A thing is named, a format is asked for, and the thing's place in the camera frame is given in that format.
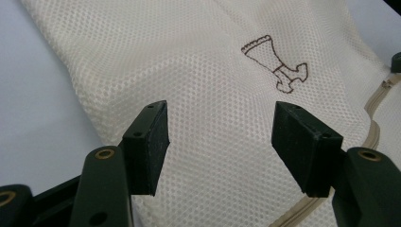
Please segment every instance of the embroidered logo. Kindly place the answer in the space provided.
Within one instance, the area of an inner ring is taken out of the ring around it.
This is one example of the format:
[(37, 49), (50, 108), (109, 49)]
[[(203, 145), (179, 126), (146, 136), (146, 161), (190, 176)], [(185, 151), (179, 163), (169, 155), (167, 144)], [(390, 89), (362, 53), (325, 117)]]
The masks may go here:
[(278, 78), (276, 88), (280, 92), (290, 94), (294, 90), (291, 86), (293, 81), (298, 79), (300, 82), (304, 82), (307, 79), (307, 64), (300, 63), (295, 69), (284, 64), (277, 56), (270, 35), (244, 45), (241, 51), (245, 56), (267, 68)]

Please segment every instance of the boot logo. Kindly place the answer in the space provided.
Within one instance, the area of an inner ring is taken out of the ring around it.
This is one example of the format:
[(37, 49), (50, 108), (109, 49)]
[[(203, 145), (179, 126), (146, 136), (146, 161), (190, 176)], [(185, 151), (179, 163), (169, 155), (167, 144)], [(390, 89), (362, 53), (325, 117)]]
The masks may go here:
[(292, 82), (295, 80), (304, 82), (307, 79), (307, 64), (300, 63), (295, 69), (288, 67), (277, 56), (270, 35), (244, 45), (241, 51), (245, 56), (262, 65), (278, 78), (276, 88), (280, 92), (290, 94), (294, 90), (291, 86)]

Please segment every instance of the white mesh fabric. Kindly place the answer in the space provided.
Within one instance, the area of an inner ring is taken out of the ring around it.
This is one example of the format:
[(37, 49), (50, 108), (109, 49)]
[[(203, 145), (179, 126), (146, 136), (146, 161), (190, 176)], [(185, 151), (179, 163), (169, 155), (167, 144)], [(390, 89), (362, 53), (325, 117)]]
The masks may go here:
[(380, 125), (380, 143), (377, 150), (389, 156), (401, 169), (401, 82), (398, 82), (387, 94), (375, 112), (374, 119)]
[(331, 201), (333, 196), (327, 198), (316, 210), (306, 217), (299, 227), (337, 227)]
[(24, 3), (105, 144), (167, 100), (156, 197), (134, 198), (145, 226), (274, 222), (303, 196), (270, 144), (275, 101), (315, 114), (343, 148), (359, 146), (364, 103), (388, 74), (342, 1)]

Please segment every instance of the brass screw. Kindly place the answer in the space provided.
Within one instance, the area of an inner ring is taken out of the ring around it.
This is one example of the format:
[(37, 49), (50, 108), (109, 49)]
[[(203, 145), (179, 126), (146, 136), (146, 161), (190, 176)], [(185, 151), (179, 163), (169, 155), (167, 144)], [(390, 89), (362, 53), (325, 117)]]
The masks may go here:
[(95, 157), (97, 159), (108, 159), (108, 158), (112, 157), (113, 155), (114, 155), (114, 150), (112, 150), (112, 149), (103, 149), (103, 150), (98, 151), (95, 154)]
[(6, 198), (5, 201), (0, 201), (0, 207), (7, 205), (8, 203), (10, 203), (12, 200), (14, 200), (15, 196), (17, 195), (17, 193), (13, 192), (13, 191), (4, 191), (4, 192), (0, 192), (0, 197), (1, 196), (8, 196)]
[(357, 152), (360, 157), (372, 161), (372, 162), (380, 162), (381, 161), (381, 156), (379, 154), (373, 153), (369, 150), (362, 149)]

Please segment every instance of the screw hole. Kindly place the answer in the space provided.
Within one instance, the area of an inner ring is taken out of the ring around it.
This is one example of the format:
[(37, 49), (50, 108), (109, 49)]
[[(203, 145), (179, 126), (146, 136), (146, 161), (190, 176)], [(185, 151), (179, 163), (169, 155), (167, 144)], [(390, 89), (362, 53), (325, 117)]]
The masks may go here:
[(107, 219), (107, 214), (104, 212), (99, 212), (91, 216), (89, 219), (89, 224), (92, 226), (97, 226), (103, 224)]
[(97, 159), (108, 159), (108, 158), (112, 157), (113, 155), (114, 155), (114, 150), (112, 150), (112, 149), (103, 149), (103, 150), (98, 151), (95, 154), (95, 157)]
[(0, 207), (10, 203), (16, 195), (17, 193), (13, 191), (0, 192)]
[(360, 150), (358, 152), (359, 156), (369, 161), (380, 162), (381, 157), (375, 153), (370, 152), (369, 150)]
[(325, 139), (326, 139), (326, 138), (330, 138), (330, 137), (331, 137), (331, 134), (330, 134), (330, 133), (324, 133), (324, 134), (323, 134), (323, 138), (325, 138)]

